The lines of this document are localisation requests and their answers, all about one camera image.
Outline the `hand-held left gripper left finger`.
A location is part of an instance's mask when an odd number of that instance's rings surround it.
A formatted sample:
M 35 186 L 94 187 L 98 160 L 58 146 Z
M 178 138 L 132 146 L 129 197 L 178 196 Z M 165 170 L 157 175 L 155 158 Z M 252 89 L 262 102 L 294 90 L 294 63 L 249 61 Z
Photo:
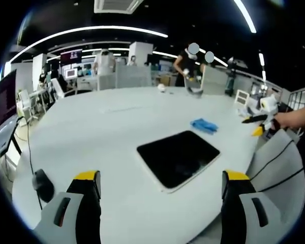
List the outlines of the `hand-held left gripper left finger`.
M 45 205 L 33 230 L 40 243 L 101 243 L 100 181 L 98 170 L 81 172 Z

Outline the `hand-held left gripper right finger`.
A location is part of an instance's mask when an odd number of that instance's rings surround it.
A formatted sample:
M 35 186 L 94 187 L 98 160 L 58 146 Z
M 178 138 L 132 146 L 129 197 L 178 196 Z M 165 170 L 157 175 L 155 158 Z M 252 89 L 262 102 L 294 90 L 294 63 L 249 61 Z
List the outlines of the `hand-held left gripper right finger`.
M 275 204 L 243 173 L 222 173 L 221 243 L 280 243 L 287 227 Z

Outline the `person's right hand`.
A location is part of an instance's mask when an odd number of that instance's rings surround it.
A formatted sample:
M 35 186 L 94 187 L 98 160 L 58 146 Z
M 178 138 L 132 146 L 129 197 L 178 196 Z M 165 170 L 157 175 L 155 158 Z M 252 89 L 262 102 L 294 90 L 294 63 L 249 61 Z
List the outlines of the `person's right hand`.
M 280 128 L 298 128 L 299 127 L 299 119 L 297 111 L 291 112 L 280 112 L 274 117 L 276 121 L 279 123 Z

